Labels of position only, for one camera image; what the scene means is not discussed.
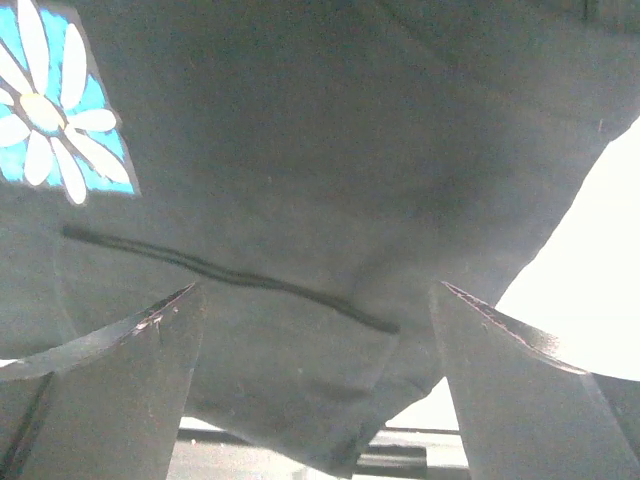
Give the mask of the black t-shirt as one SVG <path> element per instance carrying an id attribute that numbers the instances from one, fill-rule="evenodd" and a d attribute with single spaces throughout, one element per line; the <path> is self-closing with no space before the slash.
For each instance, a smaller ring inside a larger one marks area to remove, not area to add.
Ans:
<path id="1" fill-rule="evenodd" d="M 1 354 L 202 278 L 186 414 L 350 474 L 638 113 L 634 2 L 5 1 Z"/>

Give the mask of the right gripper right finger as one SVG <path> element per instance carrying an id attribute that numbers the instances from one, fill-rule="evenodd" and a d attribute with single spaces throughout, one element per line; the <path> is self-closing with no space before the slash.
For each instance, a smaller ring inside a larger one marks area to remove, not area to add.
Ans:
<path id="1" fill-rule="evenodd" d="M 432 323 L 472 478 L 638 478 L 638 382 L 563 361 L 555 337 L 448 282 Z"/>

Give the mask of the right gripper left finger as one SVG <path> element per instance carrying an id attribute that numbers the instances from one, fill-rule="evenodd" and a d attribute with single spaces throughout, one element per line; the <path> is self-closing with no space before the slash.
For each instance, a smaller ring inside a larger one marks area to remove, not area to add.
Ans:
<path id="1" fill-rule="evenodd" d="M 203 335 L 190 284 L 1 369 L 4 479 L 164 479 Z"/>

